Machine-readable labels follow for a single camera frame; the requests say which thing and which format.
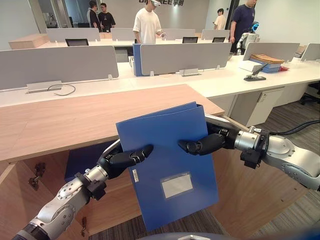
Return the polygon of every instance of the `person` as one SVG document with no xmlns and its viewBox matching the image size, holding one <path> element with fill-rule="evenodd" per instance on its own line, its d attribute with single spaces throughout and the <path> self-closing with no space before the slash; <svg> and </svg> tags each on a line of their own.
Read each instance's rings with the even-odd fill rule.
<svg viewBox="0 0 320 240">
<path fill-rule="evenodd" d="M 88 18 L 90 28 L 96 28 L 99 29 L 99 32 L 102 32 L 100 22 L 96 14 L 98 10 L 97 3 L 95 1 L 90 1 L 89 6 L 86 17 Z"/>
<path fill-rule="evenodd" d="M 138 44 L 155 44 L 156 34 L 161 37 L 166 35 L 162 32 L 158 15 L 154 12 L 156 5 L 160 4 L 159 1 L 146 0 L 145 7 L 137 12 L 133 33 Z"/>
<path fill-rule="evenodd" d="M 100 7 L 102 12 L 98 14 L 98 18 L 102 32 L 110 32 L 110 29 L 115 27 L 116 22 L 112 14 L 107 11 L 107 5 L 105 3 L 101 3 Z"/>
<path fill-rule="evenodd" d="M 254 6 L 257 0 L 247 0 L 245 4 L 238 6 L 233 14 L 230 39 L 232 43 L 231 52 L 237 52 L 237 43 L 245 32 L 249 32 L 249 28 L 255 20 L 256 11 Z"/>
<path fill-rule="evenodd" d="M 223 30 L 226 27 L 226 18 L 224 16 L 225 10 L 223 8 L 220 8 L 218 10 L 218 17 L 216 18 L 214 22 L 214 29 L 215 30 Z"/>
</svg>

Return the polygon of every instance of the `white desk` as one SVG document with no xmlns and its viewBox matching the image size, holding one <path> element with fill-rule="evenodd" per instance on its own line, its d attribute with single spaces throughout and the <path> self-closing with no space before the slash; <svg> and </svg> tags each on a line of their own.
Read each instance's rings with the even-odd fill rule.
<svg viewBox="0 0 320 240">
<path fill-rule="evenodd" d="M 295 60 L 286 64 L 290 68 L 287 72 L 273 74 L 261 72 L 259 75 L 266 77 L 266 81 L 244 81 L 243 78 L 249 75 L 250 72 L 238 68 L 242 57 L 233 56 L 225 68 L 205 70 L 201 72 L 201 75 L 188 77 L 182 77 L 179 74 L 136 77 L 129 63 L 118 63 L 118 79 L 73 82 L 72 84 L 76 87 L 76 92 L 65 97 L 56 96 L 52 91 L 25 94 L 25 88 L 2 91 L 0 92 L 0 107 L 179 84 L 188 84 L 206 98 L 216 98 L 320 80 L 319 63 L 299 62 Z M 61 91 L 62 93 L 67 93 L 69 90 L 70 88 L 63 87 Z"/>
<path fill-rule="evenodd" d="M 89 46 L 114 46 L 114 47 L 132 47 L 134 41 L 113 41 L 112 39 L 101 39 L 101 41 L 89 41 Z M 212 40 L 198 40 L 199 44 L 212 43 Z M 177 40 L 162 40 L 161 38 L 156 39 L 156 44 L 182 44 L 182 39 Z M 60 48 L 67 47 L 66 42 L 46 42 L 38 48 Z"/>
</svg>

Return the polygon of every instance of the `vr headset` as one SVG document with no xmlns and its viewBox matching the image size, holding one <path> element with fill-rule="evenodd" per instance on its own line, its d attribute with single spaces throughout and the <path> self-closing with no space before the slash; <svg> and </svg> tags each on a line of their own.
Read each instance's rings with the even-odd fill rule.
<svg viewBox="0 0 320 240">
<path fill-rule="evenodd" d="M 150 0 L 152 2 L 152 4 L 155 6 L 155 7 L 160 7 L 161 6 L 161 2 L 157 1 L 157 0 Z"/>
</svg>

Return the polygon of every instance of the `black t-shirt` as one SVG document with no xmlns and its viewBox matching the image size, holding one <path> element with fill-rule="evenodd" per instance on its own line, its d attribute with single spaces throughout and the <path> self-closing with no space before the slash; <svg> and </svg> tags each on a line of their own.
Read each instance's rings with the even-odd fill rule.
<svg viewBox="0 0 320 240">
<path fill-rule="evenodd" d="M 245 4 L 238 6 L 233 14 L 232 21 L 236 22 L 234 37 L 239 40 L 243 33 L 248 33 L 252 23 L 255 20 L 256 10 L 247 7 Z"/>
<path fill-rule="evenodd" d="M 110 12 L 104 13 L 100 12 L 98 15 L 100 23 L 104 26 L 106 30 L 110 32 L 112 25 L 116 25 L 114 17 Z"/>
<path fill-rule="evenodd" d="M 96 23 L 98 29 L 99 29 L 99 32 L 102 32 L 101 31 L 101 26 L 100 26 L 100 22 L 99 22 L 99 19 L 97 18 L 97 14 L 95 13 L 95 11 L 93 11 L 92 9 L 90 10 L 90 25 L 92 28 L 94 28 L 94 23 Z"/>
</svg>

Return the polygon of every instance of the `stack of papers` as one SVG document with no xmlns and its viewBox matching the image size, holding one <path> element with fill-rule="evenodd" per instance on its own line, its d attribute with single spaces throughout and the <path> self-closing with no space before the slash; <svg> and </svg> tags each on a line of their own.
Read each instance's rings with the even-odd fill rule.
<svg viewBox="0 0 320 240">
<path fill-rule="evenodd" d="M 283 64 L 285 62 L 284 60 L 273 58 L 264 54 L 252 54 L 251 58 L 268 64 Z"/>
</svg>

